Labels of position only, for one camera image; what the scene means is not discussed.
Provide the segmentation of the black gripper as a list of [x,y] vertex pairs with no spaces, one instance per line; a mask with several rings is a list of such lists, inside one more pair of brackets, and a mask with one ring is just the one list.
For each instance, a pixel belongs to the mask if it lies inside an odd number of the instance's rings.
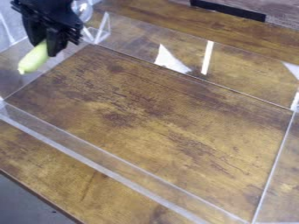
[[11,6],[21,14],[23,27],[33,46],[45,39],[48,56],[55,57],[65,49],[68,41],[80,42],[83,21],[72,9],[75,0],[11,0]]

